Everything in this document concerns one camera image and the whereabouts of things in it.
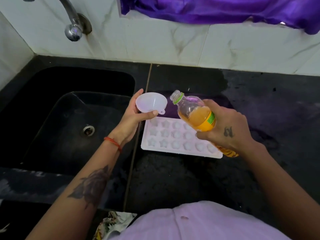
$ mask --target hand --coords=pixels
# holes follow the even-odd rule
[[[203,102],[214,113],[216,124],[210,131],[197,132],[199,139],[231,149],[238,154],[245,153],[258,143],[251,137],[244,115],[234,109],[220,107],[213,100],[205,99]]]
[[[142,93],[143,89],[141,88],[133,95],[121,121],[108,135],[108,137],[115,140],[121,146],[124,146],[127,142],[132,140],[140,121],[150,120],[158,115],[158,111],[156,110],[148,113],[139,113],[139,110],[136,107],[136,99]]]

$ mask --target left hand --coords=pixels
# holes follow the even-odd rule
[[[108,137],[115,140],[119,145],[121,145],[121,147],[132,140],[140,121],[150,120],[158,115],[158,111],[156,110],[148,113],[139,113],[136,106],[136,99],[142,93],[143,89],[141,88],[135,95],[133,95],[121,121],[108,135]]]

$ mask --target hand tattoo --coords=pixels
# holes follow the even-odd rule
[[[81,178],[82,182],[74,188],[68,198],[81,199],[86,201],[85,209],[89,204],[98,206],[100,197],[110,177],[109,166],[94,170],[88,177]]]
[[[228,129],[227,127],[225,127],[225,128],[224,128],[224,133],[223,133],[223,135],[224,135],[225,137],[228,137],[228,136],[230,136],[231,138],[234,137],[235,135],[234,135],[233,132],[232,132],[232,126],[230,126],[229,129]]]

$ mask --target drain strainer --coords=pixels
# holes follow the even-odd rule
[[[82,131],[85,136],[92,136],[94,134],[94,127],[92,125],[87,125]]]

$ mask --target person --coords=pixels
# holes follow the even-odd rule
[[[135,100],[142,93],[140,89],[132,97],[120,123],[108,135],[110,140],[102,142],[27,240],[86,238],[119,156],[117,144],[122,148],[133,138],[140,121],[158,114],[138,112]],[[253,140],[246,117],[212,100],[204,102],[215,114],[216,125],[211,131],[198,132],[197,137],[231,149],[245,160],[286,235],[253,216],[201,201],[174,209],[152,210],[113,239],[320,239],[320,206],[277,164],[264,145]]]

